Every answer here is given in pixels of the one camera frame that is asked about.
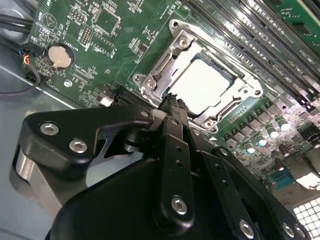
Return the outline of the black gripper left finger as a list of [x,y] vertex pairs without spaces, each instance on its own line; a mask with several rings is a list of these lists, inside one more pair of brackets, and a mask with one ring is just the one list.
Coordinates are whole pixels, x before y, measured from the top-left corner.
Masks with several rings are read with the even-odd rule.
[[115,155],[132,143],[142,149],[141,160],[188,160],[190,166],[178,100],[173,94],[164,99],[159,110],[165,116],[154,130],[151,112],[135,104],[34,113],[23,121],[21,151],[65,182],[85,177],[101,140]]

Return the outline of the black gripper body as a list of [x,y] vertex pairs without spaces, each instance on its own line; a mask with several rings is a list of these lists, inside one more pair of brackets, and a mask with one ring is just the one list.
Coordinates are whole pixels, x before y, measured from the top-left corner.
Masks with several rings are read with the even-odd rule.
[[50,240],[232,240],[213,186],[187,159],[142,159],[72,197]]

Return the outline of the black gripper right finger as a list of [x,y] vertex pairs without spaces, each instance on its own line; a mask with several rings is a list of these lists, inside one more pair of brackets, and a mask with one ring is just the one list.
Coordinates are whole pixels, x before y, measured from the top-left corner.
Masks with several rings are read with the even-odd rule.
[[220,240],[309,240],[297,218],[225,147],[209,147],[188,124],[189,109],[177,101],[195,167],[213,192]]

